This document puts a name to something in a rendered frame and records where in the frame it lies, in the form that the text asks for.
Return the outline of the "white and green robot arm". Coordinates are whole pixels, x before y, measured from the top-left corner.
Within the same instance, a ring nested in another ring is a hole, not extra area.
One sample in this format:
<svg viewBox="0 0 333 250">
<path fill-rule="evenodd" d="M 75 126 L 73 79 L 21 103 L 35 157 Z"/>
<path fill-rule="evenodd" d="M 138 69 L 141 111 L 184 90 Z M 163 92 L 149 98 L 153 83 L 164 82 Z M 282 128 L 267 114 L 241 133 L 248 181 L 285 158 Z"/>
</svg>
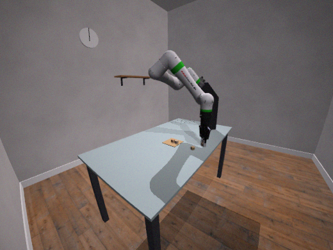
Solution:
<svg viewBox="0 0 333 250">
<path fill-rule="evenodd" d="M 170 70 L 175 76 L 167 73 Z M 203 76 L 199 77 L 195 74 L 191 67 L 186 68 L 179 57 L 173 51 L 166 51 L 161 58 L 149 68 L 149 76 L 154 79 L 166 83 L 180 90 L 185 86 L 194 97 L 197 104 L 200 104 L 200 118 L 210 119 L 214 98 L 211 94 L 204 93 L 202 87 L 205 80 Z"/>
</svg>

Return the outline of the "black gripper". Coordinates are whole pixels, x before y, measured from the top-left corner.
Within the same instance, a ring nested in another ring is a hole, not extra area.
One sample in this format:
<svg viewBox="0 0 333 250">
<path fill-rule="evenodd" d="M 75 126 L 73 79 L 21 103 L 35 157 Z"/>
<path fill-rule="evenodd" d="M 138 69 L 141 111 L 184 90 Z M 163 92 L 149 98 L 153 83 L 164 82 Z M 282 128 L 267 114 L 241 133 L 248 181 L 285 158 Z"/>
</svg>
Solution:
<svg viewBox="0 0 333 250">
<path fill-rule="evenodd" d="M 201 137 L 200 145 L 203 143 L 203 147 L 206 147 L 206 141 L 207 141 L 207 139 L 209 139 L 209 134 L 210 134 L 210 131 L 211 131 L 211 129 L 209 129 L 210 119 L 202 119 L 201 118 L 200 123 L 201 123 L 201 126 L 202 126 L 202 129 L 201 129 L 201 126 L 199 126 L 200 137 Z"/>
</svg>

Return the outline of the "tan square mat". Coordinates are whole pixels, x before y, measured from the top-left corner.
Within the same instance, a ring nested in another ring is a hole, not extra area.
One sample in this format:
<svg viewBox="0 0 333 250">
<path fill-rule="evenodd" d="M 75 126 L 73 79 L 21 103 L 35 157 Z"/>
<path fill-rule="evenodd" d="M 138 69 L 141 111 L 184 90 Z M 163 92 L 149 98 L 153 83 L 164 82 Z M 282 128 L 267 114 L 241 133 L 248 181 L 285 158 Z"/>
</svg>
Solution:
<svg viewBox="0 0 333 250">
<path fill-rule="evenodd" d="M 171 142 L 171 139 L 172 139 L 172 138 L 170 138 L 170 139 L 168 139 L 168 140 L 166 140 L 166 141 L 164 141 L 164 142 L 162 142 L 162 143 L 167 144 L 167 145 L 170 145 L 170 146 L 172 146 L 172 147 L 175 147 L 175 146 L 178 146 L 179 144 L 181 144 L 181 143 L 183 142 L 183 141 L 179 140 L 179 143 L 178 143 L 178 144 L 175 144 L 175 142 L 174 142 L 174 143 Z"/>
</svg>

